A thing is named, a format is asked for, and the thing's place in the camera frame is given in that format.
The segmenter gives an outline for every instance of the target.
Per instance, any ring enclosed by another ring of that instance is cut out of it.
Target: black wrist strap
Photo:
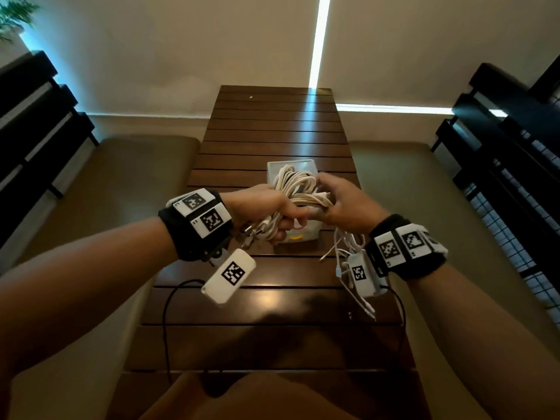
[[[405,281],[421,278],[446,261],[447,250],[424,227],[398,214],[379,223],[371,231],[370,238],[366,252],[380,276],[391,271]]]
[[[165,224],[169,235],[171,235],[179,259],[183,261],[199,259],[207,261],[220,249],[227,247],[231,240],[232,221],[230,219],[212,230],[204,238],[200,237],[191,224],[191,221],[201,214],[212,211],[215,206],[223,204],[218,192],[212,190],[209,190],[209,192],[214,196],[214,200],[205,203],[186,217],[181,215],[173,205],[158,212],[158,216]]]

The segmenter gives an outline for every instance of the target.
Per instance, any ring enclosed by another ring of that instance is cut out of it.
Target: forearm
[[[560,364],[500,305],[449,265],[408,284],[439,348],[492,416],[560,413]]]
[[[0,282],[0,347],[11,375],[101,323],[160,269],[177,260],[159,218],[42,254]]]

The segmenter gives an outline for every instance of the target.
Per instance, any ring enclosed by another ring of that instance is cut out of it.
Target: plastic container
[[[274,184],[274,179],[280,172],[284,165],[293,165],[296,172],[309,171],[314,176],[317,176],[317,166],[313,159],[304,159],[301,161],[279,161],[267,163],[267,180],[269,184]],[[307,225],[299,230],[289,230],[286,232],[286,238],[279,243],[297,243],[307,240],[318,239],[318,233],[321,231],[323,223],[320,221],[307,221]],[[295,226],[298,228],[299,224],[295,221]]]

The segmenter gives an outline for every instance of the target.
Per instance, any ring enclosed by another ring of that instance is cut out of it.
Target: wooden table
[[[189,189],[247,188],[266,182],[267,162],[308,158],[359,185],[330,90],[223,85]],[[217,384],[278,370],[355,416],[429,418],[408,341],[395,354],[403,331],[396,302],[390,294],[371,299],[377,322],[367,317],[341,287],[335,259],[319,262],[332,241],[325,225],[317,241],[254,243],[255,271],[221,307],[199,289],[178,290],[167,312],[172,370],[222,371],[209,374]],[[178,261],[158,275],[109,418],[134,418],[167,389],[165,300],[172,286],[211,271]]]

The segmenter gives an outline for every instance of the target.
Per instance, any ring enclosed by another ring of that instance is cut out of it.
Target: hand
[[[380,204],[344,178],[321,172],[317,181],[334,195],[336,202],[332,208],[312,219],[319,219],[350,233],[369,234],[389,216]]]
[[[259,184],[250,189],[220,193],[223,204],[229,211],[234,223],[234,232],[247,222],[258,222],[276,211],[284,215],[278,223],[278,232],[270,241],[275,243],[286,238],[286,231],[293,228],[293,220],[300,225],[307,223],[310,214],[308,207],[297,207],[288,197],[269,184]]]

